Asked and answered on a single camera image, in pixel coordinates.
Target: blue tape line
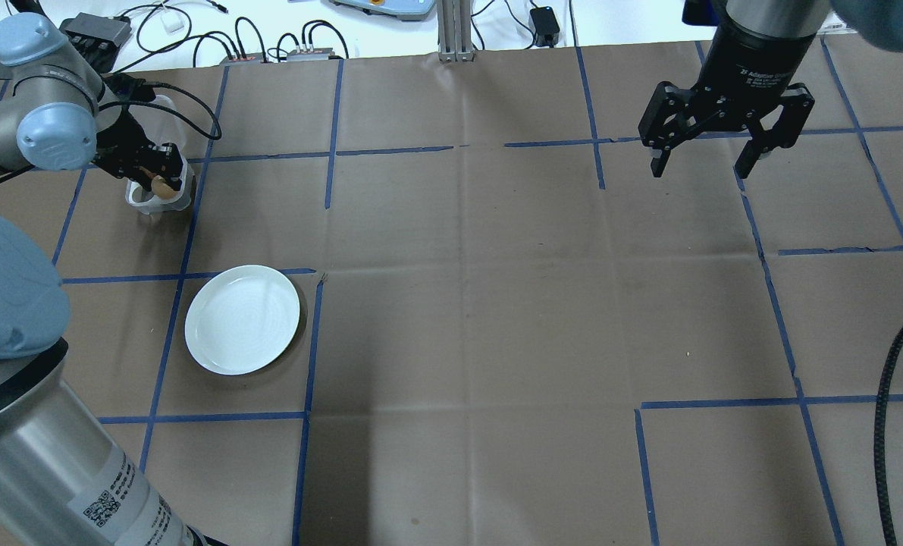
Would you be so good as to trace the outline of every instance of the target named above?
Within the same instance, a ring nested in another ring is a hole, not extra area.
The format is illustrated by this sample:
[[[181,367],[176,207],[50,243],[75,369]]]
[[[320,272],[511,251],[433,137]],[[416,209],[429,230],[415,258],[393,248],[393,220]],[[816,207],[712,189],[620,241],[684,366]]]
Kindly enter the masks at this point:
[[[818,439],[815,438],[815,427],[812,426],[811,413],[808,412],[808,404],[805,400],[805,391],[801,388],[801,380],[795,380],[795,393],[798,395],[798,407],[801,408],[801,421],[805,426],[805,434],[808,436],[808,447],[812,452],[812,460],[815,462],[815,473],[818,474],[819,486],[822,488],[822,500],[825,501],[826,511],[829,512],[829,524],[832,526],[832,534],[836,537],[836,546],[845,546],[842,537],[842,526],[839,525],[839,515],[836,512],[836,502],[832,500],[832,491],[829,489],[829,477],[825,473],[825,464],[822,463],[822,450],[818,447]]]
[[[149,281],[177,281],[178,275],[126,275],[124,277],[69,277],[64,284],[146,283]]]
[[[215,413],[205,415],[160,415],[155,422],[229,422],[229,421],[289,421],[303,419],[302,411],[271,411],[254,413]]]
[[[222,101],[225,99],[225,87],[229,82],[229,67],[226,66],[222,70],[222,83],[219,86],[218,101],[215,103],[215,117],[219,118],[222,114]],[[149,411],[149,422],[145,430],[145,443],[142,445],[142,456],[139,459],[139,470],[145,472],[147,467],[147,456],[151,449],[151,435],[154,432],[155,417],[158,415],[158,402],[161,400],[161,390],[165,381],[165,370],[168,368],[168,353],[171,350],[171,339],[174,337],[174,326],[178,320],[178,307],[181,304],[181,291],[185,285],[185,273],[188,270],[188,259],[191,258],[192,243],[195,240],[195,227],[199,218],[199,208],[202,206],[202,196],[205,195],[205,177],[209,173],[209,165],[212,162],[212,145],[215,141],[209,140],[209,144],[205,145],[205,159],[208,163],[202,167],[199,173],[198,190],[195,194],[195,202],[192,204],[192,220],[188,224],[188,238],[185,241],[185,250],[181,255],[181,267],[178,271],[177,286],[174,289],[174,301],[171,302],[171,315],[168,321],[168,332],[165,334],[165,345],[162,347],[161,362],[158,364],[158,377],[154,384],[154,394],[151,395],[151,408]]]
[[[320,314],[323,310],[323,281],[316,284],[313,303],[313,328],[309,338],[309,373],[306,376],[306,403],[303,404],[303,432],[299,438],[299,462],[296,465],[296,502],[293,510],[293,546],[299,546],[299,525],[303,522],[303,477],[306,476],[306,453],[309,452],[309,414],[313,409],[313,386],[316,381],[316,350],[320,338]]]
[[[694,49],[697,49],[697,58],[701,60],[701,64],[704,64],[705,60],[707,60],[707,55],[704,55],[704,47],[701,45],[700,40],[694,41]]]
[[[203,158],[204,163],[261,162],[265,159],[329,158],[329,152],[260,153],[260,155],[223,155],[221,158]]]
[[[337,89],[333,97],[333,125],[330,128],[330,161],[327,165],[327,192],[323,208],[330,208],[333,198],[333,169],[337,158],[337,128],[340,127],[340,91],[343,90],[343,60],[337,62]]]
[[[445,149],[454,149],[454,146],[423,146],[423,148],[348,149],[344,152],[337,152],[337,155],[388,155],[388,153],[444,152]]]
[[[650,463],[646,457],[646,438],[643,435],[643,419],[639,410],[634,410],[636,421],[636,449],[639,450],[639,472],[643,478],[643,497],[646,498],[646,519],[650,524],[650,544],[660,546],[660,532],[657,531],[657,512],[653,506],[653,486],[650,484]]]
[[[778,251],[778,256],[821,256],[827,253],[894,253],[903,252],[903,246],[885,246],[882,249],[874,249],[869,246],[840,246],[837,249],[784,249]]]
[[[788,360],[788,370],[791,371],[792,377],[795,377],[795,352],[792,350],[791,342],[788,340],[788,329],[785,328],[785,318],[781,313],[781,303],[778,302],[778,293],[774,290],[774,282],[771,280],[771,268],[767,264],[767,258],[764,258],[764,246],[760,241],[760,233],[757,231],[757,222],[755,221],[754,211],[751,208],[751,201],[747,196],[745,181],[738,176],[736,171],[735,179],[738,181],[738,189],[742,191],[742,205],[745,205],[745,214],[748,217],[748,223],[751,224],[751,234],[755,240],[757,259],[760,260],[760,265],[762,265],[764,270],[764,284],[767,286],[767,296],[771,301],[771,308],[774,310],[774,319],[778,325],[778,333],[781,335],[781,346],[785,350],[785,359]]]
[[[791,406],[797,398],[732,398],[732,400],[663,400],[643,402],[641,409],[688,409],[688,408],[742,408],[763,406]]]
[[[149,416],[99,417],[97,419],[102,425],[140,425],[147,424]]]
[[[84,184],[84,177],[87,176],[87,169],[80,169],[80,176],[77,178],[77,186],[74,188],[74,196],[71,197],[71,204],[67,207],[67,217],[64,218],[64,227],[60,228],[60,237],[57,238],[57,246],[53,249],[53,258],[50,262],[54,266],[60,259],[60,251],[64,248],[64,241],[67,239],[67,229],[71,226],[71,218],[74,217],[74,207],[77,207],[77,198],[80,198],[80,189]]]
[[[3,80],[3,86],[0,87],[0,101],[7,96],[7,89],[10,89],[10,80]]]
[[[866,159],[870,163],[870,166],[873,167],[873,173],[876,177],[876,185],[879,187],[879,193],[882,194],[883,199],[886,201],[886,206],[889,208],[889,213],[892,216],[892,221],[895,222],[895,228],[899,231],[899,236],[902,237],[903,242],[903,224],[902,219],[899,218],[899,213],[895,210],[895,203],[892,201],[892,197],[889,194],[889,190],[886,189],[886,182],[883,180],[882,172],[879,170],[878,165],[876,165],[875,159],[873,159],[873,152],[870,151],[870,145],[866,140],[866,134],[863,132],[863,128],[861,128],[859,124],[859,118],[856,117],[856,111],[852,107],[852,102],[849,100],[849,95],[845,92],[845,87],[842,86],[842,79],[839,77],[839,72],[836,70],[836,63],[832,61],[832,53],[829,52],[829,45],[826,44],[825,38],[822,38],[822,53],[825,55],[826,63],[829,65],[829,72],[832,73],[832,79],[836,83],[836,89],[839,90],[839,95],[842,96],[842,102],[845,104],[845,110],[848,111],[849,117],[852,120],[853,127],[856,128],[856,135],[859,137],[859,142],[863,146],[863,152],[866,153]]]
[[[593,109],[593,93],[589,90],[589,77],[586,75],[586,61],[582,58],[582,48],[575,48],[576,61],[579,63],[579,76],[582,78],[582,92],[586,98],[586,114],[589,115],[589,133],[593,135],[593,160],[596,162],[596,178],[600,184],[600,190],[607,188],[607,179],[603,173],[603,156],[600,155],[600,145],[597,144],[599,133],[596,131],[596,111]]]
[[[506,148],[545,148],[545,146],[581,146],[585,144],[610,144],[611,138],[582,138],[578,140],[542,140],[533,142],[508,142]]]
[[[607,188],[607,177],[603,173],[603,158],[600,156],[600,145],[593,145],[593,159],[596,160],[596,177],[600,179],[600,190]]]
[[[875,394],[854,394],[846,397],[812,397],[805,398],[808,405],[825,404],[875,404]],[[890,394],[890,402],[903,402],[903,394]]]
[[[864,133],[888,133],[903,131],[903,125],[895,125],[894,127],[863,127]]]
[[[284,275],[312,275],[316,273],[315,269],[309,269],[308,267],[298,267],[295,269],[277,269],[279,273]],[[208,271],[205,273],[185,273],[185,280],[188,279],[212,279],[212,277],[218,276],[221,271]]]

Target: electrical wire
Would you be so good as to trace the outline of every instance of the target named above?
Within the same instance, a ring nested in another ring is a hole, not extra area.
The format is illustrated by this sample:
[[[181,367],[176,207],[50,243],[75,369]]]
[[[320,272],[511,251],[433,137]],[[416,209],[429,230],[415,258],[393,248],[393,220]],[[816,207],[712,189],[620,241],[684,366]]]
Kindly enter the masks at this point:
[[[572,0],[569,0],[569,21],[572,22],[572,44],[579,47],[579,31],[575,28],[575,12],[572,10]]]
[[[886,546],[897,546],[895,528],[892,526],[892,511],[889,506],[889,487],[886,483],[886,408],[889,404],[889,388],[895,362],[899,358],[903,346],[903,325],[892,340],[886,364],[879,378],[879,391],[876,395],[875,424],[873,426],[873,468],[875,470],[876,500],[879,502],[879,519],[882,521],[883,538]]]
[[[487,4],[485,4],[485,7],[478,11],[475,11],[475,13],[472,14],[472,17],[476,17],[476,15],[483,14],[485,12],[485,10],[487,10],[490,6],[492,6],[493,3],[495,3],[495,0],[489,0],[489,2]]]
[[[478,36],[478,41],[481,42],[481,50],[485,51],[485,38],[482,37],[481,31],[478,30],[478,25],[475,24],[475,20],[472,18],[472,28],[475,29],[475,35]]]
[[[524,24],[524,22],[521,22],[520,20],[518,20],[518,17],[515,17],[514,11],[511,11],[511,4],[509,3],[509,0],[506,0],[506,6],[509,7],[509,14],[511,15],[511,17],[513,17],[513,20],[515,20],[515,22],[517,22],[517,24],[518,24],[521,28],[526,29],[526,31],[528,32],[528,34],[531,34],[531,44],[528,44],[528,45],[525,46],[525,48],[524,48],[524,49],[531,49],[531,47],[535,45],[535,32],[531,31],[531,28],[528,28],[528,27],[526,26],[526,24]]]
[[[345,58],[350,58],[350,48],[347,48],[346,40],[344,40],[343,34],[340,34],[340,31],[337,30],[337,28],[334,27],[334,25],[329,24],[329,22],[319,21],[319,22],[317,22],[317,24],[312,25],[312,27],[309,28],[309,35],[308,35],[309,44],[311,46],[313,45],[313,31],[315,31],[319,27],[327,27],[330,30],[333,30],[334,34],[337,35],[337,38],[340,38],[340,44],[343,44],[343,55],[345,56]]]
[[[209,140],[218,140],[222,138],[222,127],[219,127],[218,118],[215,117],[215,113],[212,113],[212,130],[213,132],[215,132],[215,134],[209,134],[206,133],[201,127],[198,127],[198,125],[195,125],[195,122],[189,120],[189,118],[185,117],[184,114],[178,113],[178,111],[175,110],[171,110],[171,108],[168,108],[167,106],[145,102],[143,100],[115,100],[102,104],[101,107],[98,108],[98,111],[104,111],[108,110],[108,108],[114,108],[118,106],[140,106],[144,108],[155,108],[155,110],[166,111],[167,113],[174,115],[176,118],[178,118],[178,120],[184,121],[185,124],[188,125],[188,127],[195,129],[195,132],[197,132],[199,135],[204,136],[205,138],[208,138]]]
[[[237,17],[236,18],[236,43],[239,44],[239,51],[243,53],[243,58],[247,58],[246,57],[246,48],[244,48],[244,46],[243,46],[243,39],[240,38],[240,36],[239,36],[239,24],[240,24],[240,22],[243,22],[243,21],[246,21],[252,27],[252,30],[256,31],[256,37],[259,38],[260,53],[261,53],[261,55],[263,55],[263,62],[267,62],[266,61],[266,44],[263,42],[263,35],[261,34],[261,32],[259,32],[259,27],[257,27],[256,24],[254,24],[254,22],[252,22],[252,20],[250,20],[249,17]]]
[[[225,45],[225,42],[223,42],[220,38],[216,38],[215,34],[223,33],[218,30],[213,30],[205,32],[205,34],[199,36],[199,40],[198,42],[195,42],[195,49],[192,52],[192,68],[198,68],[199,46],[202,45],[202,41],[204,41],[205,38],[212,38],[212,40],[219,42],[219,44],[222,44],[222,48],[225,49],[225,58],[232,60],[232,51],[229,49],[229,46]]]
[[[277,59],[275,59],[275,60],[277,60],[277,62],[281,62],[281,59],[279,59],[278,53],[280,51],[286,52],[286,49],[282,49],[282,41],[284,41],[286,38],[292,38],[294,44],[296,44],[296,50],[299,51],[299,39],[297,39],[296,35],[292,34],[292,32],[286,32],[281,37],[279,37],[277,42],[275,42],[275,51],[277,51],[277,55],[275,56]],[[286,52],[286,58],[289,58],[289,52]]]
[[[181,40],[178,40],[177,42],[171,42],[171,44],[165,45],[164,48],[162,48],[162,49],[156,49],[154,52],[150,52],[148,55],[145,55],[138,60],[129,62],[128,64],[115,70],[114,73],[119,74],[121,72],[125,72],[125,70],[130,70],[133,67],[138,66],[140,63],[145,62],[147,59],[153,58],[153,56],[160,55],[161,53],[164,53],[164,52],[169,52],[172,49],[174,49],[175,46],[180,46],[181,44],[184,44],[185,42],[188,42],[190,40],[198,40],[198,38],[202,38],[202,36],[204,36],[204,35],[205,34],[193,34],[193,35],[189,36],[188,38],[183,38]]]
[[[143,28],[145,28],[147,22],[151,20],[151,17],[154,17],[154,14],[159,13],[160,10],[178,11],[178,13],[184,15],[185,20],[188,23],[187,28],[185,28],[185,38],[188,38],[192,35],[192,17],[191,15],[188,15],[188,11],[182,10],[180,8],[175,8],[174,6],[169,6],[166,4],[166,2],[161,2],[158,4],[140,4],[139,6],[128,8],[127,10],[122,11],[121,15],[119,15],[119,17],[126,17],[126,15],[132,13],[132,11],[149,9],[149,13],[145,14],[145,18],[143,18],[142,22],[140,22],[140,24],[138,25],[138,30],[135,31],[135,42],[143,52],[151,53],[156,51],[156,49],[148,49],[142,44],[142,30]],[[165,49],[165,51],[169,52],[174,48],[177,48],[177,45],[173,46],[173,48],[171,49]]]

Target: black device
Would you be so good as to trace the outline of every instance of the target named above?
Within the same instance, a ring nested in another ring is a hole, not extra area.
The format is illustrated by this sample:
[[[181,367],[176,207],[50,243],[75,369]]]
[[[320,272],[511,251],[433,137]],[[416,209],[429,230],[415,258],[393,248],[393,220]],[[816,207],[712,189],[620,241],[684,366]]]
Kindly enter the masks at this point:
[[[59,28],[87,64],[102,74],[111,72],[121,46],[131,37],[131,20],[126,15],[98,17],[81,13],[61,22]]]
[[[528,23],[535,34],[535,46],[554,48],[559,42],[559,21],[552,7],[544,6],[528,10]]]

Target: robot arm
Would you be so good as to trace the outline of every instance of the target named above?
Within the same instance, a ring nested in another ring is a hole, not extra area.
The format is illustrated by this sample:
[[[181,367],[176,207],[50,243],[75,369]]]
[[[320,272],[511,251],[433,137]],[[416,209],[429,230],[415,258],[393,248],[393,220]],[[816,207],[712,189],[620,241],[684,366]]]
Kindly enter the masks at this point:
[[[717,31],[691,89],[660,82],[639,122],[639,136],[663,175],[670,152],[707,131],[748,130],[751,140],[735,163],[740,177],[775,148],[791,148],[815,99],[795,70],[829,10],[882,49],[903,51],[903,0],[718,0]],[[782,107],[777,122],[762,118]]]
[[[48,18],[33,13],[0,21],[0,62],[14,74],[14,93],[0,101],[0,175],[94,162],[145,190],[156,177],[180,189],[177,146],[151,142],[121,106],[124,98],[153,100],[150,86],[121,75],[111,79],[119,96]]]

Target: table surface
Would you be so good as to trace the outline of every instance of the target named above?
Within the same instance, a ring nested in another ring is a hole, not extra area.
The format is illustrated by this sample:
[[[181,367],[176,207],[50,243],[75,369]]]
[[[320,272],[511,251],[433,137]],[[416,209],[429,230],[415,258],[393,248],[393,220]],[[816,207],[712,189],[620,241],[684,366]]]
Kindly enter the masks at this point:
[[[745,138],[708,135],[655,180],[636,122],[701,51],[161,71],[223,127],[189,133],[191,208],[143,217],[88,168],[2,184],[0,214],[64,278],[66,380],[233,546],[879,544],[903,55],[815,42],[794,148],[739,180]],[[288,275],[303,327],[218,376],[183,326],[246,263]],[[892,391],[903,542],[903,354]]]

